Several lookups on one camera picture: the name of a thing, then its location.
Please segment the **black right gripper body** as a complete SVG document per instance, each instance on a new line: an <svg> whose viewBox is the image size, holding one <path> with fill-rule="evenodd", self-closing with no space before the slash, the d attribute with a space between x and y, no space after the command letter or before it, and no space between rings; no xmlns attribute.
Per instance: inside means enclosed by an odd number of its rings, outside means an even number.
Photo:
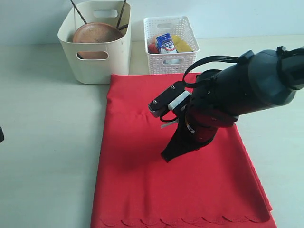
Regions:
<svg viewBox="0 0 304 228"><path fill-rule="evenodd" d="M219 109L190 106L178 123L176 146L180 152L198 150L212 142L219 128L232 127L238 118Z"/></svg>

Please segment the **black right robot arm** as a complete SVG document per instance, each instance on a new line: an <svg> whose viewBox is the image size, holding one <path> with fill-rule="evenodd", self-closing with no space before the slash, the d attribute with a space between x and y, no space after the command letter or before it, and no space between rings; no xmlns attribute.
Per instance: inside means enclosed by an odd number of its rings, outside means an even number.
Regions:
<svg viewBox="0 0 304 228"><path fill-rule="evenodd" d="M231 66L204 71L194 83L182 80L167 90L168 109L178 126L161 153L165 161L207 146L218 129L232 127L241 115L289 104L304 86L303 48L210 56L190 68L210 62Z"/></svg>

